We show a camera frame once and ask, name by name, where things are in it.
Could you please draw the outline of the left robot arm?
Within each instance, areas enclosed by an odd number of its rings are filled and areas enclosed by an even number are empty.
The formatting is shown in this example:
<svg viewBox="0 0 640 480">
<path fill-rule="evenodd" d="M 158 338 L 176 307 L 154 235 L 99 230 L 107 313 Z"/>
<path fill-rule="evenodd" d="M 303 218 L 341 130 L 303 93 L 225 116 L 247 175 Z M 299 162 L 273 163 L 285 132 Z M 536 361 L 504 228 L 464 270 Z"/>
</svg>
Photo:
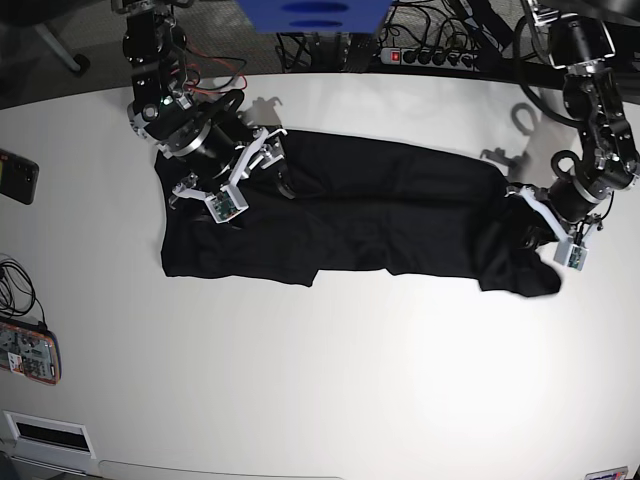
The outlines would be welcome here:
<svg viewBox="0 0 640 480">
<path fill-rule="evenodd" d="M 576 224 L 605 198 L 630 189 L 639 178 L 639 153 L 622 96 L 607 61 L 616 48 L 605 21 L 571 7 L 523 1 L 524 15 L 514 30 L 516 79 L 525 95 L 548 118 L 575 129 L 582 154 L 559 152 L 551 160 L 557 180 L 548 191 L 550 208 Z M 551 109 L 528 84 L 521 57 L 525 28 L 543 63 L 564 73 L 565 116 Z"/>
</svg>

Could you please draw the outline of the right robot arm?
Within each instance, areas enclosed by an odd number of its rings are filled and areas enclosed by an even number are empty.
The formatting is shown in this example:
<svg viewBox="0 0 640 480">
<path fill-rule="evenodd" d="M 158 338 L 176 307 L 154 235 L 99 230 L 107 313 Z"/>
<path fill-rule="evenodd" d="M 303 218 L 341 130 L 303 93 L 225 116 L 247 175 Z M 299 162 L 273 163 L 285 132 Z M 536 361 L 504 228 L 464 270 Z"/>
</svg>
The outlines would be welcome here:
<svg viewBox="0 0 640 480">
<path fill-rule="evenodd" d="M 225 200 L 253 170 L 277 167 L 276 185 L 287 198 L 294 190 L 278 125 L 255 125 L 240 107 L 244 92 L 225 82 L 199 85 L 193 53 L 174 10 L 188 1 L 115 1 L 112 9 L 126 19 L 123 55 L 132 68 L 133 100 L 127 109 L 135 134 L 179 163 L 184 178 L 169 189 L 167 202 L 181 199 Z"/>
</svg>

